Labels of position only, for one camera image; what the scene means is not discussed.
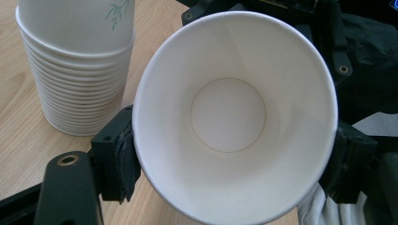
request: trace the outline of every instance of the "black bracket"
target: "black bracket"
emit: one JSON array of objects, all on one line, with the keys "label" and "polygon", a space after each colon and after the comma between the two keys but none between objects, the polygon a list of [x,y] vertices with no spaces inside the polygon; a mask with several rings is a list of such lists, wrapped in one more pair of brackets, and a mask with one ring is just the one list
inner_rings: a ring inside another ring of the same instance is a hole
[{"label": "black bracket", "polygon": [[186,25],[201,17],[216,12],[229,10],[238,3],[238,0],[177,0],[179,3],[189,7],[182,13],[182,24]]},{"label": "black bracket", "polygon": [[141,175],[131,116],[132,105],[93,138],[88,153],[53,158],[41,184],[0,201],[0,224],[103,224],[99,195],[129,201]]},{"label": "black bracket", "polygon": [[340,121],[319,184],[336,203],[367,196],[367,224],[398,223],[398,138],[367,136]]}]

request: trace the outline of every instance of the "metal screw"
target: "metal screw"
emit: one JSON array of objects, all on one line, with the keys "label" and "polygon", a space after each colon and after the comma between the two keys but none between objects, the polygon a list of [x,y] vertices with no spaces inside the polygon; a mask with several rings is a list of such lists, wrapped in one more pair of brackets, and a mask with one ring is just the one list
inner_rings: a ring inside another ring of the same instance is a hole
[{"label": "metal screw", "polygon": [[69,155],[69,156],[65,156],[60,158],[56,164],[58,164],[58,166],[68,166],[71,165],[75,162],[77,162],[79,160],[79,157],[76,155]]}]

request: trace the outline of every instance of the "bolt hole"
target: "bolt hole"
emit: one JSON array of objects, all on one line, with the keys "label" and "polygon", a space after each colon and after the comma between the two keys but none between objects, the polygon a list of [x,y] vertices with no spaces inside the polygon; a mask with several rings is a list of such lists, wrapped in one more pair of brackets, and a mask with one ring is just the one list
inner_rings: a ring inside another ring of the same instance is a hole
[{"label": "bolt hole", "polygon": [[106,136],[106,137],[103,138],[103,140],[106,141],[106,142],[110,141],[111,139],[112,139],[111,136]]},{"label": "bolt hole", "polygon": [[190,13],[187,13],[187,14],[185,14],[185,19],[187,19],[187,20],[190,20],[190,19],[192,19],[192,14],[190,14]]},{"label": "bolt hole", "polygon": [[71,165],[79,160],[79,157],[76,155],[69,155],[62,157],[58,160],[57,164],[59,166],[68,166]]},{"label": "bolt hole", "polygon": [[347,66],[340,66],[339,67],[340,72],[342,73],[347,73],[348,72],[348,67]]}]

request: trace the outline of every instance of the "cup rim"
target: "cup rim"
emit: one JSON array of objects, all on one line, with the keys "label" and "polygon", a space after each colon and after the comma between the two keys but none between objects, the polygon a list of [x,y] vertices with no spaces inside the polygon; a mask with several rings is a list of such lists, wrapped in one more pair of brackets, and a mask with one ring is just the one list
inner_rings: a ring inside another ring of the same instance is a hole
[{"label": "cup rim", "polygon": [[35,70],[39,75],[43,76],[47,79],[50,79],[54,82],[57,82],[59,87],[61,88],[72,88],[76,89],[76,91],[84,91],[85,89],[91,89],[90,92],[92,91],[99,91],[103,89],[103,86],[108,86],[112,83],[114,83],[117,80],[120,80],[122,75],[120,76],[110,76],[108,79],[91,79],[87,78],[85,79],[74,79],[69,77],[68,75],[63,76],[62,74],[55,73],[54,71],[48,71],[45,67],[41,67],[40,65],[36,64],[34,59],[29,58],[31,61],[31,70]]},{"label": "cup rim", "polygon": [[23,37],[23,44],[24,47],[30,52],[34,53],[38,57],[40,57],[42,60],[47,61],[50,64],[53,65],[58,65],[59,67],[63,68],[70,68],[70,69],[79,69],[79,70],[105,70],[105,69],[111,69],[111,68],[117,68],[117,66],[120,64],[120,62],[124,61],[126,58],[130,58],[128,56],[127,52],[123,52],[119,55],[117,55],[114,58],[101,58],[101,59],[86,59],[90,60],[93,62],[89,63],[77,63],[77,62],[83,62],[84,59],[76,58],[76,57],[68,57],[70,61],[68,61],[67,58],[63,58],[65,56],[56,54],[51,51],[46,51],[45,48],[40,47],[36,45],[35,43],[31,43],[28,38],[24,34],[22,34]]},{"label": "cup rim", "polygon": [[49,118],[46,113],[44,114],[44,117],[46,118],[47,122],[49,122],[49,124],[53,126],[53,128],[68,135],[84,137],[84,136],[95,135],[100,131],[100,127],[98,129],[82,129],[82,128],[65,129],[64,127],[61,128],[59,125],[57,125],[56,122],[54,122],[52,118]]},{"label": "cup rim", "polygon": [[59,105],[68,107],[69,110],[92,109],[96,107],[110,105],[112,104],[112,102],[114,102],[116,99],[120,98],[120,96],[123,96],[124,94],[124,90],[123,91],[120,90],[118,93],[114,93],[110,97],[107,97],[106,99],[101,98],[101,99],[81,101],[81,100],[59,96],[58,94],[56,94],[54,90],[52,90],[49,87],[46,87],[40,80],[36,80],[36,86],[41,92],[43,92],[42,94],[44,95],[51,94],[54,102],[56,102]]},{"label": "cup rim", "polygon": [[57,121],[64,123],[65,125],[69,125],[69,126],[75,126],[75,127],[96,127],[98,125],[101,125],[104,123],[104,121],[107,120],[107,118],[109,117],[109,115],[104,114],[104,116],[97,118],[97,120],[92,120],[92,121],[87,121],[85,119],[79,119],[79,118],[75,118],[75,119],[66,119],[65,116],[61,115],[54,111],[53,109],[50,108],[46,108],[46,110],[48,110],[48,113],[51,113],[51,115],[53,116],[53,118],[56,118]]},{"label": "cup rim", "polygon": [[106,75],[109,74],[111,72],[115,72],[118,69],[120,69],[120,67],[125,66],[123,64],[128,64],[129,62],[122,62],[121,64],[117,65],[116,67],[109,67],[109,68],[105,68],[105,69],[77,69],[77,68],[72,68],[72,67],[62,67],[60,65],[57,65],[55,63],[51,63],[49,61],[47,61],[46,59],[41,58],[40,56],[38,56],[36,53],[34,53],[29,47],[25,47],[26,49],[26,54],[31,55],[36,61],[38,61],[38,63],[40,63],[41,65],[43,65],[44,67],[53,70],[55,72],[59,72],[59,73],[64,73],[64,74],[70,74],[70,75],[79,75],[79,76],[99,76],[99,75]]},{"label": "cup rim", "polygon": [[114,88],[114,87],[121,87],[119,85],[115,85],[113,86],[112,91],[110,92],[105,92],[105,91],[92,91],[90,93],[88,92],[75,92],[73,90],[63,90],[63,88],[55,86],[52,82],[47,81],[44,78],[40,78],[38,77],[39,81],[41,82],[41,84],[43,85],[48,85],[49,88],[51,88],[52,90],[54,90],[57,93],[62,94],[62,97],[68,97],[68,99],[74,99],[74,100],[107,100],[107,97],[110,95],[114,95],[116,93],[120,92],[120,88]]},{"label": "cup rim", "polygon": [[17,21],[17,24],[19,25],[20,29],[24,31],[29,37],[31,37],[33,40],[36,41],[37,44],[45,47],[46,49],[58,53],[60,55],[65,55],[67,57],[73,57],[73,58],[82,58],[82,59],[101,59],[101,58],[108,58],[108,57],[114,57],[116,55],[119,55],[123,52],[126,52],[129,50],[129,47],[133,45],[134,40],[135,40],[135,30],[132,32],[132,38],[131,41],[128,45],[128,47],[118,49],[112,52],[103,52],[103,53],[84,53],[84,52],[72,52],[68,50],[63,50],[61,48],[57,48],[56,46],[53,46],[51,44],[45,43],[45,41],[41,40],[40,38],[34,36],[29,29],[23,24],[23,21],[21,20],[20,17],[20,11],[19,11],[19,6],[16,7],[15,9],[15,18]]},{"label": "cup rim", "polygon": [[69,90],[70,92],[77,92],[77,93],[86,92],[87,94],[90,95],[92,95],[93,93],[100,94],[101,91],[104,89],[104,87],[106,88],[118,87],[119,85],[121,85],[121,83],[123,83],[123,82],[117,82],[117,80],[120,79],[116,77],[114,79],[109,80],[108,82],[96,83],[95,85],[74,85],[75,84],[74,82],[63,81],[63,79],[52,76],[52,74],[47,73],[46,71],[44,71],[40,67],[37,67],[36,65],[32,65],[31,70],[35,72],[35,74],[33,74],[35,77],[40,77],[40,80],[44,80],[46,81],[46,83],[50,83],[51,86],[49,87],[51,88],[53,86],[56,86],[57,88],[64,88],[66,90]]},{"label": "cup rim", "polygon": [[65,109],[63,107],[59,107],[57,105],[54,105],[46,97],[41,98],[41,96],[40,96],[40,102],[42,102],[42,101],[44,101],[44,104],[47,107],[51,108],[54,111],[57,111],[58,113],[62,114],[62,116],[65,116],[66,118],[82,118],[82,119],[92,118],[93,114],[96,113],[96,112],[98,112],[98,113],[99,112],[101,112],[101,113],[109,113],[112,110],[112,108],[113,108],[112,105],[111,105],[111,106],[108,106],[107,108],[104,108],[105,110],[104,109],[98,109],[98,110],[95,110],[93,112],[74,112],[74,111],[71,111],[70,109]]}]

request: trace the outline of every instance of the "table surface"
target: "table surface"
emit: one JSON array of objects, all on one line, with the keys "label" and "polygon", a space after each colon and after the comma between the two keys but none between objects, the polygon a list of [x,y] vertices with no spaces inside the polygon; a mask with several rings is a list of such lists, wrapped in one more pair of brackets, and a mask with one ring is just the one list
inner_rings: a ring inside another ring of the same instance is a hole
[{"label": "table surface", "polygon": [[[73,150],[87,151],[89,137],[74,137],[44,118],[15,21],[17,0],[0,0],[0,200],[42,181],[47,163]],[[187,8],[176,0],[136,0],[136,39],[122,106],[133,103],[138,82],[154,52],[181,25]],[[132,200],[101,201],[105,224],[198,224],[167,204],[146,180]],[[270,224],[298,223],[296,208]]]}]

